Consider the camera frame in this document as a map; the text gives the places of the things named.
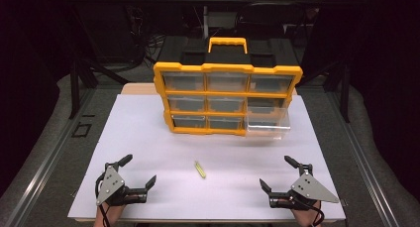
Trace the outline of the grid of clear drawers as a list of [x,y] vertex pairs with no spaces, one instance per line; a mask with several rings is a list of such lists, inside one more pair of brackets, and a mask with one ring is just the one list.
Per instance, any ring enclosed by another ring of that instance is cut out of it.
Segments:
[[290,74],[165,72],[162,75],[173,129],[190,132],[245,132],[247,110],[287,108]]

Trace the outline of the yellow black organizer cabinet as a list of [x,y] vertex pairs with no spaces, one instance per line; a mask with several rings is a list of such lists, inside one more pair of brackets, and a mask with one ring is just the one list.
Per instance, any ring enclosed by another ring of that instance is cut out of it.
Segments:
[[154,73],[171,132],[279,139],[303,71],[287,39],[167,37]]

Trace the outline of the white table board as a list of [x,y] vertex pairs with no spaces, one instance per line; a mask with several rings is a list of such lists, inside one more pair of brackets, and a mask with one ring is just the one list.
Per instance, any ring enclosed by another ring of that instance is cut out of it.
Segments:
[[[144,204],[133,204],[125,221],[278,222],[292,220],[286,209],[271,208],[260,179],[285,192],[299,173],[285,160],[311,164],[329,190],[335,185],[300,96],[289,108],[291,130],[281,140],[232,135],[185,135],[170,132],[157,95],[120,95],[96,145],[86,175],[68,212],[82,221],[95,215],[94,186],[107,163],[128,154],[119,173],[129,187],[142,187],[154,175]],[[206,173],[202,178],[197,161]]]

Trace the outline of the black tape square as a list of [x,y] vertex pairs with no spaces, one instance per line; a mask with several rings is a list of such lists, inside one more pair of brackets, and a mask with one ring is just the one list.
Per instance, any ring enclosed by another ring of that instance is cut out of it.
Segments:
[[79,122],[72,132],[72,138],[85,138],[88,136],[91,129],[91,124]]

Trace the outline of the transparent plastic drawer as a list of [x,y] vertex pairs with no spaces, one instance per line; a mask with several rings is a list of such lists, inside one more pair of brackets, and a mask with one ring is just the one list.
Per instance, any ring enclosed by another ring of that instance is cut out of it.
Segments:
[[245,118],[245,130],[247,137],[281,140],[291,130],[288,109],[250,106]]

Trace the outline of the black metal crossbar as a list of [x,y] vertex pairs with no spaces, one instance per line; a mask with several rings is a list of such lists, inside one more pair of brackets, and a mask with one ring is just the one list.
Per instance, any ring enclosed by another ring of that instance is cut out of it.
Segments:
[[111,4],[250,4],[250,3],[275,3],[275,4],[299,4],[307,6],[356,6],[364,5],[368,0],[55,0],[68,3],[111,3]]

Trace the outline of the small yellow-green stick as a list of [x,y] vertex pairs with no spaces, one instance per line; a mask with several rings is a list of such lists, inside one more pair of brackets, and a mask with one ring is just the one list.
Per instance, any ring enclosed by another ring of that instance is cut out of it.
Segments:
[[195,166],[196,170],[198,171],[198,173],[200,174],[200,176],[202,178],[206,178],[206,173],[205,173],[204,169],[202,168],[202,166],[197,161],[194,162],[194,166]]

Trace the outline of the metal floor rail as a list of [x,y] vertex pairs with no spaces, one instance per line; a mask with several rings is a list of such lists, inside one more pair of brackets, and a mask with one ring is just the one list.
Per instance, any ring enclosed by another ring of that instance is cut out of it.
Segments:
[[[67,117],[69,96],[63,94],[43,133],[6,193],[0,197],[0,227],[89,227],[68,217],[85,176],[102,118],[88,89],[73,119]],[[85,138],[72,138],[76,125],[91,124]]]
[[390,204],[385,197],[383,189],[381,188],[377,178],[375,177],[363,147],[361,146],[356,134],[354,133],[351,124],[346,122],[340,111],[340,102],[338,96],[333,92],[326,93],[329,102],[334,110],[335,115],[339,119],[339,123],[344,129],[346,136],[351,143],[351,153],[355,160],[357,167],[364,180],[365,186],[369,196],[375,206],[375,209],[384,225],[384,227],[401,227],[394,215]]

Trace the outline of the person's left hand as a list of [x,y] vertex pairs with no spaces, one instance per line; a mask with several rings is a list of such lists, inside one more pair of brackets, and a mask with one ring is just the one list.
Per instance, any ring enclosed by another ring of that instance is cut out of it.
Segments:
[[104,203],[97,207],[96,218],[93,227],[113,227],[121,217],[125,205],[109,206]]

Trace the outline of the person's right hand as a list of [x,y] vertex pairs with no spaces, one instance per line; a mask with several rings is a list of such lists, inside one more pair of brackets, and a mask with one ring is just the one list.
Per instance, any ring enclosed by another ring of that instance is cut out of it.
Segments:
[[[313,207],[316,209],[321,208],[321,202],[317,201]],[[321,227],[321,223],[319,222],[321,215],[315,210],[294,210],[292,209],[291,212],[295,217],[296,222],[300,227]]]

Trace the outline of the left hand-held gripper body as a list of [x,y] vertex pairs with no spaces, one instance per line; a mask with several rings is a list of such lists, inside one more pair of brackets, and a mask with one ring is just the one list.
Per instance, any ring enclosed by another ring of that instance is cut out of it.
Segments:
[[148,189],[129,188],[119,175],[118,164],[107,164],[105,171],[98,177],[95,190],[96,205],[107,203],[109,206],[122,206],[134,203],[146,203]]

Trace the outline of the black metal stand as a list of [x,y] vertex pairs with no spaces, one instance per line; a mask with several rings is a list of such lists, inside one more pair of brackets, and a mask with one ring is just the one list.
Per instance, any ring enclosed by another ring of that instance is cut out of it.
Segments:
[[118,75],[90,58],[76,57],[73,61],[69,74],[71,92],[70,119],[73,119],[76,116],[81,107],[79,81],[82,81],[82,83],[89,89],[96,88],[98,85],[98,80],[94,76],[92,69],[99,71],[120,84],[127,84],[129,82],[128,79]]
[[350,67],[345,61],[333,61],[313,72],[303,75],[297,87],[306,85],[315,78],[325,75],[322,87],[326,92],[333,92],[340,87],[339,111],[343,119],[349,123],[349,94],[350,94]]

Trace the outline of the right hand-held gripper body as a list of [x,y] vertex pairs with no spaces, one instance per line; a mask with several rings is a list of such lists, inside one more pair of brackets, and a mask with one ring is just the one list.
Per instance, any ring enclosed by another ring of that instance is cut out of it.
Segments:
[[299,178],[287,192],[273,192],[267,188],[268,203],[271,208],[309,210],[317,201],[338,203],[339,198],[313,176],[311,164],[290,163],[298,169]]

